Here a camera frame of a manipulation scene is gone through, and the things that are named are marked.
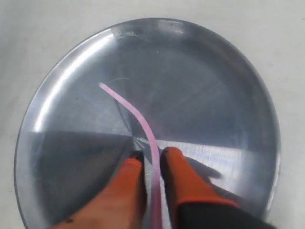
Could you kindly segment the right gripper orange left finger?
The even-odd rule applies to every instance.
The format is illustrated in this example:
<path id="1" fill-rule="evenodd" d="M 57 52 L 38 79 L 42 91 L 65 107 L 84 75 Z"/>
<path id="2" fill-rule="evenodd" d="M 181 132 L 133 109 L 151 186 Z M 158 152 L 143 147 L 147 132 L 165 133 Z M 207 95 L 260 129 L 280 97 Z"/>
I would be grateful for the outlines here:
<path id="1" fill-rule="evenodd" d="M 51 229 L 140 229 L 145 214 L 143 155 L 132 155 L 89 203 Z"/>

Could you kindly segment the right gripper orange-black right finger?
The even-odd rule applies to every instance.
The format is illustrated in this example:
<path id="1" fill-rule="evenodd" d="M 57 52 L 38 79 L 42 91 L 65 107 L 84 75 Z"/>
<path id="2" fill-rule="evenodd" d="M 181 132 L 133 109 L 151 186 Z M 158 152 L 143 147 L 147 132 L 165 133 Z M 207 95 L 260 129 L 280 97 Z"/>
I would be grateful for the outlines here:
<path id="1" fill-rule="evenodd" d="M 218 195 L 191 167 L 180 149 L 161 154 L 167 207 L 174 229 L 272 229 L 273 225 Z"/>

